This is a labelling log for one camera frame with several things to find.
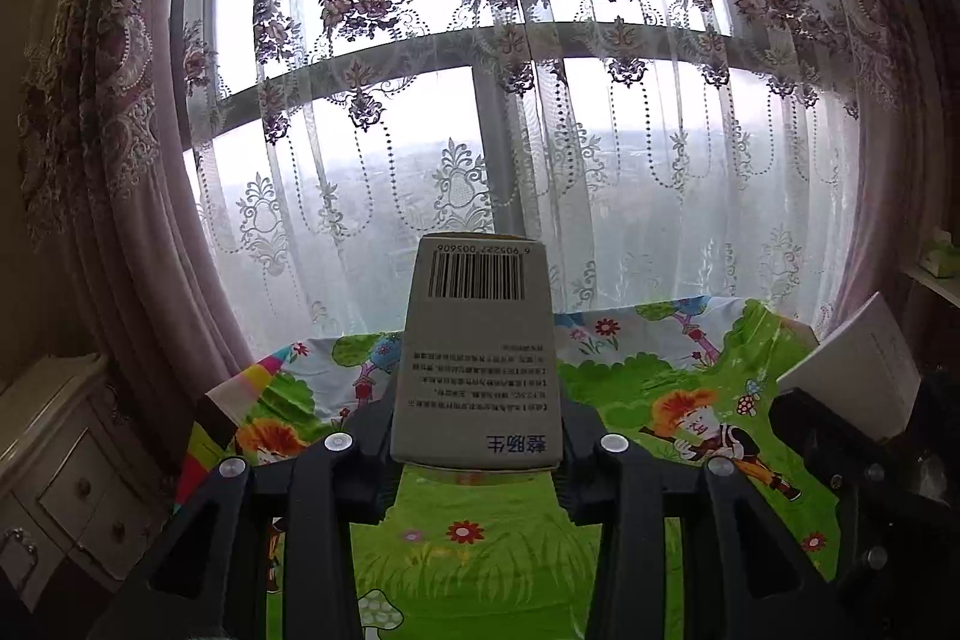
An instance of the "silver screw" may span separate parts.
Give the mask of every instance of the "silver screw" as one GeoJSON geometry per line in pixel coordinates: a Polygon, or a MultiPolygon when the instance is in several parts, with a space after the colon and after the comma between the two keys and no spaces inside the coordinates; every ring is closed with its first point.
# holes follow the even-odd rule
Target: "silver screw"
{"type": "Polygon", "coordinates": [[[237,458],[237,456],[220,462],[220,474],[224,477],[243,475],[245,469],[247,469],[246,461],[243,461],[242,458],[237,458]]]}
{"type": "Polygon", "coordinates": [[[882,545],[875,545],[867,551],[867,565],[872,570],[882,570],[887,566],[887,549],[882,545]]]}
{"type": "Polygon", "coordinates": [[[718,477],[730,477],[733,475],[733,470],[736,470],[736,466],[733,466],[733,462],[728,458],[714,456],[707,462],[707,469],[718,477]]]}
{"type": "Polygon", "coordinates": [[[867,467],[866,475],[869,480],[880,482],[886,477],[886,472],[883,471],[883,467],[880,464],[874,463],[867,467]]]}
{"type": "Polygon", "coordinates": [[[353,437],[351,437],[346,432],[334,432],[334,434],[328,434],[328,437],[323,441],[323,447],[328,451],[346,451],[350,445],[353,444],[353,437]]]}
{"type": "Polygon", "coordinates": [[[600,447],[608,453],[623,453],[630,447],[630,440],[623,434],[604,434],[600,437],[600,447]]]}

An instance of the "white lace curtain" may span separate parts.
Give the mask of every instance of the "white lace curtain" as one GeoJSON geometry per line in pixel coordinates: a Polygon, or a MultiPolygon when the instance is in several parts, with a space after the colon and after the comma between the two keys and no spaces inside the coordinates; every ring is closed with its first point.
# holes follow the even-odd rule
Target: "white lace curtain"
{"type": "Polygon", "coordinates": [[[251,346],[402,328],[449,230],[544,242],[556,311],[714,293],[823,327],[863,90],[842,9],[182,0],[184,157],[251,346]]]}

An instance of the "tablecloth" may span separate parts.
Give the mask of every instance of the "tablecloth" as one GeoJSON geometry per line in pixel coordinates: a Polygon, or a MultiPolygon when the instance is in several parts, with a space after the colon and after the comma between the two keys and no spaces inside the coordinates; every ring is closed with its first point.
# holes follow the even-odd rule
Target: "tablecloth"
{"type": "MultiPolygon", "coordinates": [[[[661,458],[683,461],[704,438],[738,456],[814,565],[833,577],[835,500],[774,437],[766,414],[776,379],[808,354],[808,330],[755,300],[709,296],[555,319],[558,372],[573,398],[661,458]]],[[[290,458],[340,429],[383,392],[401,345],[402,333],[306,339],[210,391],[176,501],[227,455],[254,464],[290,458]]],[[[679,526],[668,521],[666,531],[667,636],[679,640],[679,526]]],[[[384,522],[352,529],[365,640],[583,637],[598,545],[598,528],[574,527],[557,506],[549,475],[464,487],[408,468],[384,522]]],[[[270,549],[268,637],[280,640],[279,530],[270,549]]],[[[324,620],[318,614],[318,627],[324,620]]]]}

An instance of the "barcode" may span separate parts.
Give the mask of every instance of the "barcode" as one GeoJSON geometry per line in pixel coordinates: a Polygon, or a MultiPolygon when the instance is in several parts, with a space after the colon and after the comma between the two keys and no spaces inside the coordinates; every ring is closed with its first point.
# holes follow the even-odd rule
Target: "barcode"
{"type": "Polygon", "coordinates": [[[433,251],[432,299],[523,299],[523,256],[433,251]]]}

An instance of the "white cabinet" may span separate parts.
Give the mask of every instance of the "white cabinet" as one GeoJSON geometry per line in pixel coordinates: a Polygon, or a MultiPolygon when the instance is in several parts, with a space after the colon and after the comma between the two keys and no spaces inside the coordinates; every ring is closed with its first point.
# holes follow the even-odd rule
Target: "white cabinet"
{"type": "Polygon", "coordinates": [[[0,393],[0,566],[32,608],[64,557],[115,590],[169,509],[97,356],[44,359],[0,393]]]}

